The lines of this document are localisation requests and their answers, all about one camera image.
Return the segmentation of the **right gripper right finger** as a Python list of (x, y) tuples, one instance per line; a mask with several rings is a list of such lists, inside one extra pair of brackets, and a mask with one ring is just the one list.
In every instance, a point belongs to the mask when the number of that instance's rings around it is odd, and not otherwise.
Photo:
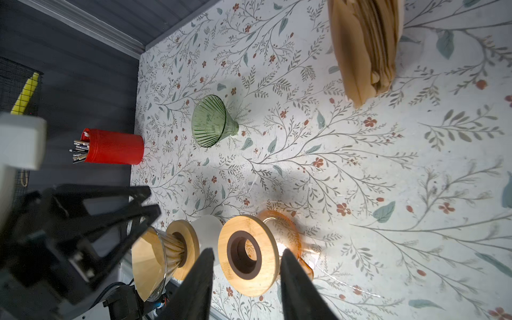
[(289, 249), (283, 252), (280, 274), (284, 319), (337, 319)]

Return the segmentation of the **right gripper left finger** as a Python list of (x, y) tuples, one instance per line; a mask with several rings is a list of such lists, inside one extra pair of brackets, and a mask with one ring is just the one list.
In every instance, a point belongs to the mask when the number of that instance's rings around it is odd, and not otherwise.
[(205, 249), (158, 319), (209, 319), (214, 253)]

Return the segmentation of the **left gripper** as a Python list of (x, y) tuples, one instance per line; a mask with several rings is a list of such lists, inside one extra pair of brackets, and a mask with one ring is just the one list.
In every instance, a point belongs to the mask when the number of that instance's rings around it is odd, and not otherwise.
[[(161, 215), (141, 205), (148, 186), (64, 184), (15, 203), (1, 230), (1, 309), (15, 319), (62, 319), (90, 300), (132, 245)], [(90, 215), (84, 201), (132, 197), (118, 210)], [(59, 239), (45, 228), (59, 224)]]

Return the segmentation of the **clear grey glass dripper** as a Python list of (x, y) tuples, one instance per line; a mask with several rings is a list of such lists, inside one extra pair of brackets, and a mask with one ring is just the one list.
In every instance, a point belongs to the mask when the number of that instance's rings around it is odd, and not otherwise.
[(131, 248), (135, 288), (143, 301), (155, 301), (185, 258), (183, 241), (149, 227)]

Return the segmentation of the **orange glass pitcher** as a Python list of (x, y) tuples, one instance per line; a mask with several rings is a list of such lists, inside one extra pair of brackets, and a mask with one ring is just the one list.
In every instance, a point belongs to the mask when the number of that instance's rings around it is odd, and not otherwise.
[(270, 229), (277, 244), (279, 257), (282, 257), (283, 252), (289, 249), (297, 258), (309, 279), (313, 280), (313, 269), (302, 259), (302, 240), (294, 222), (289, 217), (274, 210), (261, 211), (257, 218)]

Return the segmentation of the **green glass dripper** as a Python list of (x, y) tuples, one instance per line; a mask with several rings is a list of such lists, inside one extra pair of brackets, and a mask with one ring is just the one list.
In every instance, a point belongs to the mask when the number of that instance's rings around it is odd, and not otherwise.
[(226, 137), (237, 135), (239, 124), (231, 118), (220, 97), (207, 95), (194, 109), (191, 130), (200, 147), (210, 148)]

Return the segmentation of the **single brown paper filter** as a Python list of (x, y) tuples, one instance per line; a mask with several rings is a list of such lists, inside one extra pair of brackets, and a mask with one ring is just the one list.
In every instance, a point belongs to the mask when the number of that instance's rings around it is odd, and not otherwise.
[(143, 301), (155, 301), (161, 295), (166, 268), (163, 244), (155, 228), (149, 227), (133, 244), (131, 257), (137, 293)]

